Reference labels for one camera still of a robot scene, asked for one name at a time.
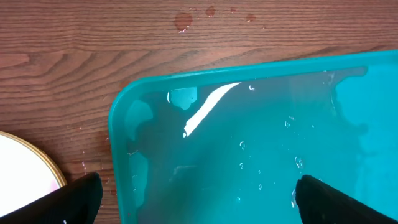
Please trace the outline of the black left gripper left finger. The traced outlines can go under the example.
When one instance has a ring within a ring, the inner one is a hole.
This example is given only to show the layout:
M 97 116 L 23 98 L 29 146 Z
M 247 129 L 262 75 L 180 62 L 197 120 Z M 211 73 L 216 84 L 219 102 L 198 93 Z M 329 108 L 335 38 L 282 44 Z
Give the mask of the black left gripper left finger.
M 1 224 L 93 224 L 102 197 L 100 175 L 92 172 L 1 217 Z

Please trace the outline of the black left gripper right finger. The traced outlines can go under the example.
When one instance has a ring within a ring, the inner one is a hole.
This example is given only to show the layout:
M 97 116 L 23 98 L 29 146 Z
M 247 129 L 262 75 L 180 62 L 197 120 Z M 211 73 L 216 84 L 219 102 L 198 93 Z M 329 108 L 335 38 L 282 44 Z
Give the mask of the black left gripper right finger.
M 311 175 L 297 181 L 295 201 L 303 224 L 397 224 Z

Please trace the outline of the light green plate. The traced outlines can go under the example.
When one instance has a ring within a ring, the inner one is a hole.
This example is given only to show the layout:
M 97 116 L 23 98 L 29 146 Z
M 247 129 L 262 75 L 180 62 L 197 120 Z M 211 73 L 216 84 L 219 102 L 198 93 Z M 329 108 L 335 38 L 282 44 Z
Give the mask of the light green plate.
M 47 165 L 24 145 L 1 135 L 1 216 L 59 189 Z

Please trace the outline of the yellow plate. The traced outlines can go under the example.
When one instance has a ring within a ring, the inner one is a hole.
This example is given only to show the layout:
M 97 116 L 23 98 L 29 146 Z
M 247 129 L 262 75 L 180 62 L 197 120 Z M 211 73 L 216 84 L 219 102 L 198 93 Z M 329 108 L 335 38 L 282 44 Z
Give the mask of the yellow plate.
M 52 171 L 52 174 L 55 176 L 55 179 L 57 180 L 57 183 L 59 185 L 59 187 L 63 187 L 65 185 L 67 185 L 67 181 L 65 179 L 65 176 L 63 175 L 62 171 L 60 170 L 60 168 L 58 167 L 58 165 L 51 159 L 50 156 L 48 156 L 44 151 L 42 151 L 41 149 L 39 149 L 38 147 L 36 147 L 35 145 L 31 144 L 30 142 L 19 138 L 13 134 L 1 131 L 1 135 L 5 136 L 9 139 L 12 139 L 22 145 L 24 145 L 25 147 L 27 147 L 28 149 L 30 149 L 36 156 L 38 156 L 39 158 L 41 158 L 41 160 L 47 165 L 47 167 Z

